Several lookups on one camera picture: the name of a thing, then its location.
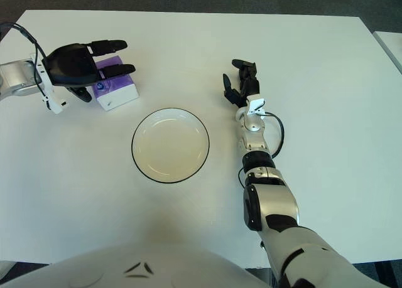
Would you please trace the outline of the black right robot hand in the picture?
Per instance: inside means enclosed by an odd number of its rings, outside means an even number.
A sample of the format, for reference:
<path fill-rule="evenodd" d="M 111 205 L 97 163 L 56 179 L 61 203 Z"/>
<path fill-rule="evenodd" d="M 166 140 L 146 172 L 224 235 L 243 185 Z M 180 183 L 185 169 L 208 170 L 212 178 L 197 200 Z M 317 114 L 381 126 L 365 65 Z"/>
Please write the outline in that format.
<path fill-rule="evenodd" d="M 229 77 L 222 75 L 224 84 L 224 97 L 239 108 L 247 105 L 247 97 L 259 94 L 259 81 L 256 78 L 257 68 L 255 63 L 245 60 L 233 59 L 232 65 L 239 71 L 239 90 L 231 87 Z"/>

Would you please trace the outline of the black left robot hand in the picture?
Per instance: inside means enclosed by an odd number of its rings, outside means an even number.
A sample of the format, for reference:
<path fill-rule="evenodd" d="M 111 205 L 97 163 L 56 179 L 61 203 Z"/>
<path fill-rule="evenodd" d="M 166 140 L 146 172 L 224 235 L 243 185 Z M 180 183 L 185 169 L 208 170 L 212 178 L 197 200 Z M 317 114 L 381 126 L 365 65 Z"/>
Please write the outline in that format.
<path fill-rule="evenodd" d="M 65 87 L 84 102 L 92 96 L 87 87 L 97 82 L 135 72 L 132 64 L 114 64 L 98 68 L 95 56 L 115 53 L 128 47 L 124 40 L 100 40 L 73 43 L 57 48 L 43 59 L 52 85 Z"/>

